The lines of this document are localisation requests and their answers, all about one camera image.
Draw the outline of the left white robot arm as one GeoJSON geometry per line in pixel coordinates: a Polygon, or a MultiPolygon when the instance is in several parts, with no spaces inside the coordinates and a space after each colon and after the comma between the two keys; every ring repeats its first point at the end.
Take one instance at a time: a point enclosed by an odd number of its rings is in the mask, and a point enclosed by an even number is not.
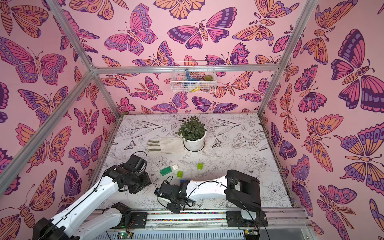
{"type": "Polygon", "coordinates": [[[123,203],[113,204],[98,217],[88,217],[107,198],[115,193],[137,194],[151,185],[146,172],[148,156],[134,153],[126,162],[103,172],[100,180],[78,200],[51,219],[40,219],[33,228],[34,240],[91,240],[107,230],[129,227],[132,209],[123,203]]]}

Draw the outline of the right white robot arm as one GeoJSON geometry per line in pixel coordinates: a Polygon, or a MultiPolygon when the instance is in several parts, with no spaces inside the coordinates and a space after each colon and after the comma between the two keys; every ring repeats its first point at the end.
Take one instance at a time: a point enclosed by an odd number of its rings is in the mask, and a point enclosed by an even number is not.
{"type": "Polygon", "coordinates": [[[259,179],[237,170],[228,170],[225,176],[202,182],[188,180],[172,185],[164,180],[154,194],[159,203],[167,203],[164,208],[175,214],[205,199],[226,200],[241,209],[245,220],[255,221],[262,211],[259,179]]]}

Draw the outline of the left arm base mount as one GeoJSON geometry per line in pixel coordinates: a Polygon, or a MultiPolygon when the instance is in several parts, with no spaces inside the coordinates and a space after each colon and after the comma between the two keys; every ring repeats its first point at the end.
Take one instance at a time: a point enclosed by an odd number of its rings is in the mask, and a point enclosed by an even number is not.
{"type": "Polygon", "coordinates": [[[148,212],[137,212],[123,203],[112,205],[107,213],[112,213],[111,229],[144,229],[147,224],[148,212]]]}

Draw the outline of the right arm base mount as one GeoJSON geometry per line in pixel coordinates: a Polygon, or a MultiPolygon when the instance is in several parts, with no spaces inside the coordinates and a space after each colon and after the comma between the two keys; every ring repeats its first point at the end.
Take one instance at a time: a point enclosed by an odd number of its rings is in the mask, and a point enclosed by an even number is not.
{"type": "Polygon", "coordinates": [[[268,227],[266,213],[264,211],[251,212],[251,216],[247,211],[227,211],[226,220],[229,227],[268,227]]]}

